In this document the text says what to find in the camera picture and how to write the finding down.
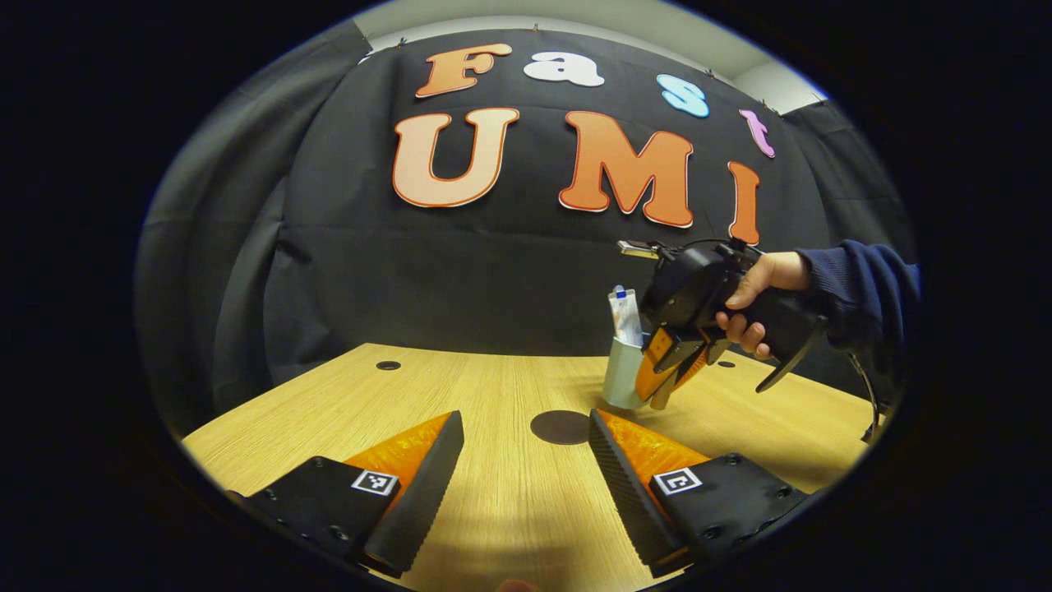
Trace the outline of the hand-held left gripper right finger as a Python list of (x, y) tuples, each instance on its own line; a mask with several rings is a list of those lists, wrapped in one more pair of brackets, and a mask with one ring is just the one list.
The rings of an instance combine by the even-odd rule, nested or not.
[(739, 453), (709, 458), (604, 409), (588, 443), (651, 576), (708, 568), (773, 534), (814, 497)]

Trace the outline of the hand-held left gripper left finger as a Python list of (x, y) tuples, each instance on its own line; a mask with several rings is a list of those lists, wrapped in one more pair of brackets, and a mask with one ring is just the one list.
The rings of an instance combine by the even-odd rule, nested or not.
[(431, 532), (463, 446), (454, 409), (347, 460), (316, 455), (251, 494), (227, 495), (335, 562), (400, 578)]

